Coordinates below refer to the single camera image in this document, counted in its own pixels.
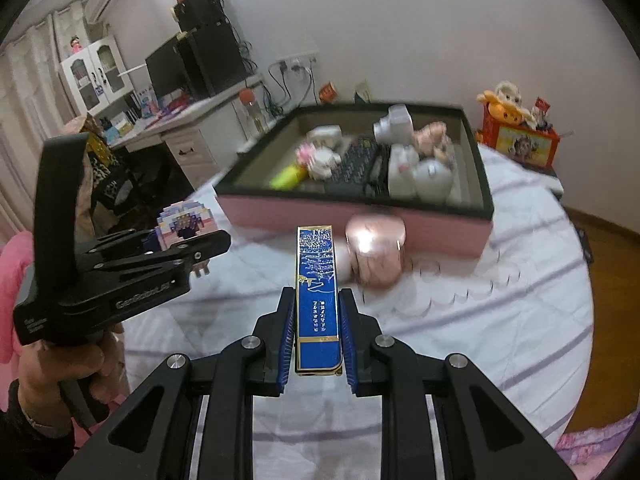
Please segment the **person's left hand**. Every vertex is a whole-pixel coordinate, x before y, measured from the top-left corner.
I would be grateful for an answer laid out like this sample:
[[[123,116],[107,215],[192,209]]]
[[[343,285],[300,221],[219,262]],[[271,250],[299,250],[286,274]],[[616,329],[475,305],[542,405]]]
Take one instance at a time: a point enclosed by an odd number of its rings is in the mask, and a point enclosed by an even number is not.
[[[110,327],[97,344],[51,347],[43,341],[23,348],[18,362],[17,399],[27,420],[45,436],[64,436],[72,415],[58,384],[89,377],[93,399],[107,404],[122,392],[125,377],[122,324]]]

